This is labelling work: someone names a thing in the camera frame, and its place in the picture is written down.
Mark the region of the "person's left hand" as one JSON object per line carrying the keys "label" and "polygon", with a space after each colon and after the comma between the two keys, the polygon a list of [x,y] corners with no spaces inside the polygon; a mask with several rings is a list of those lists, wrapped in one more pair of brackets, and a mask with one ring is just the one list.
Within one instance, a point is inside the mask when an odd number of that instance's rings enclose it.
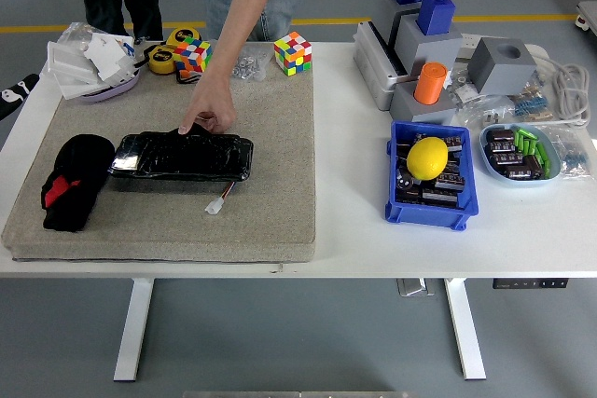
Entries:
{"label": "person's left hand", "polygon": [[211,133],[223,133],[230,128],[236,117],[229,79],[204,75],[192,92],[178,133],[189,133],[194,124]]}

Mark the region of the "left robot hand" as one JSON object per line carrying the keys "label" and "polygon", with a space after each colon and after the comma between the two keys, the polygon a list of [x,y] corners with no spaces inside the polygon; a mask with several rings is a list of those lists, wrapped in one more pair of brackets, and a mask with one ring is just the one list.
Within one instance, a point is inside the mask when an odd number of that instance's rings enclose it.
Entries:
{"label": "left robot hand", "polygon": [[0,120],[10,116],[24,103],[38,81],[38,74],[30,74],[13,86],[1,90]]}

